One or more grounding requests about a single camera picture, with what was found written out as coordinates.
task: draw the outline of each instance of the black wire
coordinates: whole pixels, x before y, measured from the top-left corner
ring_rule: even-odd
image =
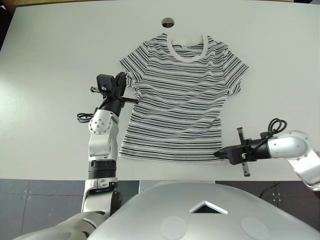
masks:
[[[275,187],[278,186],[280,183],[281,183],[281,181],[278,181],[277,183],[275,183],[275,184],[273,184],[272,186],[270,186],[270,187],[266,188],[265,190],[263,190],[263,191],[260,193],[259,198],[262,198],[262,196],[265,194],[266,191],[268,191],[269,189],[275,188]]]
[[[279,126],[274,129],[274,126],[275,124],[279,124]],[[272,134],[278,134],[278,133],[281,133],[283,130],[286,129],[287,127],[287,122],[285,120],[281,120],[279,118],[274,118],[271,120],[271,122],[269,123],[269,126],[268,126],[268,132],[269,133],[272,133]]]
[[[94,117],[94,113],[78,113],[76,115],[76,119],[79,123],[85,124],[85,123],[89,123],[90,120]]]
[[[268,125],[268,133],[269,133],[269,135],[268,135],[266,138],[262,139],[261,142],[260,142],[257,146],[255,146],[255,147],[250,151],[250,153],[251,153],[251,154],[254,153],[258,148],[260,148],[260,147],[261,147],[263,144],[265,144],[270,138],[272,138],[272,136],[273,136],[274,134],[281,133],[283,130],[285,130],[286,127],[287,127],[287,125],[288,125],[288,124],[287,124],[287,122],[286,122],[285,120],[281,120],[281,119],[279,119],[279,118],[274,118],[274,119],[272,119],[271,122],[270,122],[269,125]]]

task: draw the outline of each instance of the t-shirt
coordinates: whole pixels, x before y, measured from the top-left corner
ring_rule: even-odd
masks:
[[[194,46],[161,34],[120,60],[138,99],[119,155],[137,160],[210,162],[222,147],[220,111],[240,91],[248,66],[202,35]]]

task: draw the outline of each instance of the t-shirt sleeve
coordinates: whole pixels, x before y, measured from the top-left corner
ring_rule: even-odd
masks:
[[[248,68],[249,67],[229,49],[224,52],[223,74],[228,95],[234,95],[240,92],[240,83]]]
[[[120,60],[126,72],[128,87],[136,89],[137,84],[144,76],[149,61],[149,51],[146,42],[143,42],[132,53]]]

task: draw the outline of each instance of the white ribbed collar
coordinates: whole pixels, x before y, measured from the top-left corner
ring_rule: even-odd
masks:
[[[208,36],[205,34],[202,34],[202,41],[203,41],[203,50],[202,53],[200,55],[196,55],[194,57],[191,58],[185,58],[180,56],[172,47],[172,39],[169,36],[166,36],[166,43],[167,43],[167,47],[169,49],[169,52],[172,54],[172,56],[174,56],[177,60],[180,60],[182,62],[185,63],[192,63],[194,61],[197,61],[199,59],[202,59],[206,56],[207,51],[208,51]]]

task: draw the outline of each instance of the white table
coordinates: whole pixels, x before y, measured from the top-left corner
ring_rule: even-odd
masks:
[[[89,131],[76,114],[101,103],[90,93],[98,74],[116,75],[119,60],[161,33],[207,33],[226,42],[250,69],[221,117],[225,146],[237,127],[253,139],[269,121],[288,121],[320,148],[320,9],[265,1],[95,1],[19,7],[0,53],[0,178],[83,180]],[[173,28],[161,20],[171,17]],[[132,104],[120,115],[119,145]],[[241,165],[119,158],[121,180],[297,180],[285,159]]]

